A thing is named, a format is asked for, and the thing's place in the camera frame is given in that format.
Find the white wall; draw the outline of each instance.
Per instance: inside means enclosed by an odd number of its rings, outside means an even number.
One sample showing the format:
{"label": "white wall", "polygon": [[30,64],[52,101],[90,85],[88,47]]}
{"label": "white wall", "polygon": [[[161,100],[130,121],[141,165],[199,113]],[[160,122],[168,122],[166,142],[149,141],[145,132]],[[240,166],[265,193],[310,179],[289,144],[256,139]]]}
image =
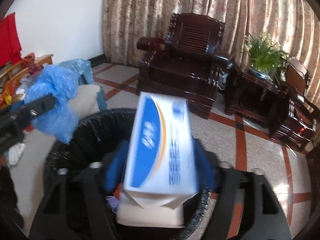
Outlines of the white wall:
{"label": "white wall", "polygon": [[53,62],[103,54],[103,0],[15,0],[21,54],[54,54]]}

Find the side table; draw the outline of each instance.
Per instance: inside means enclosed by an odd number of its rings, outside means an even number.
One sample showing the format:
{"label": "side table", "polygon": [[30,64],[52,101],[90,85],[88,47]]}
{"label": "side table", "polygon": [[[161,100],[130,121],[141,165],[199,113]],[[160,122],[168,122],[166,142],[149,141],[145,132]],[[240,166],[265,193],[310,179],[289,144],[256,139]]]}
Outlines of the side table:
{"label": "side table", "polygon": [[249,66],[236,62],[227,79],[225,113],[243,114],[268,127],[268,116],[276,110],[280,89],[248,71]]}

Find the red fabric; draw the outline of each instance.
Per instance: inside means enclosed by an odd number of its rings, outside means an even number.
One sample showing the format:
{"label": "red fabric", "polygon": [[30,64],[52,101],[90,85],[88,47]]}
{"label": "red fabric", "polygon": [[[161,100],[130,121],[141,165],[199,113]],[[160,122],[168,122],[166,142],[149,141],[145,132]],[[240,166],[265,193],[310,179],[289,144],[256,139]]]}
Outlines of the red fabric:
{"label": "red fabric", "polygon": [[9,61],[15,64],[22,60],[14,15],[9,14],[0,22],[0,68]]}

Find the beige patterned curtain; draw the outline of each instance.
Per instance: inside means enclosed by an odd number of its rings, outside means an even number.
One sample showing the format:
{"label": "beige patterned curtain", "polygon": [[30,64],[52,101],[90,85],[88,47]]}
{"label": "beige patterned curtain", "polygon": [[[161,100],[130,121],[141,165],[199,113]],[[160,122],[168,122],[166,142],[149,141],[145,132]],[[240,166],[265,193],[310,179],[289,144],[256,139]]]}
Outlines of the beige patterned curtain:
{"label": "beige patterned curtain", "polygon": [[209,15],[226,23],[223,48],[246,62],[244,35],[269,32],[312,75],[309,99],[320,105],[320,23],[306,0],[105,0],[103,43],[113,63],[138,64],[142,36],[165,38],[172,13]]}

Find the white and blue box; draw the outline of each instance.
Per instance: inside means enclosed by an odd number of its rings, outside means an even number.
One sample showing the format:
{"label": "white and blue box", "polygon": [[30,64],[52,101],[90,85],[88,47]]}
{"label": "white and blue box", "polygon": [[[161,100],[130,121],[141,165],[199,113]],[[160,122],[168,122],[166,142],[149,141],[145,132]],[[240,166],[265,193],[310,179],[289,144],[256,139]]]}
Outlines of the white and blue box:
{"label": "white and blue box", "polygon": [[187,101],[142,92],[117,222],[183,227],[182,204],[198,192]]}

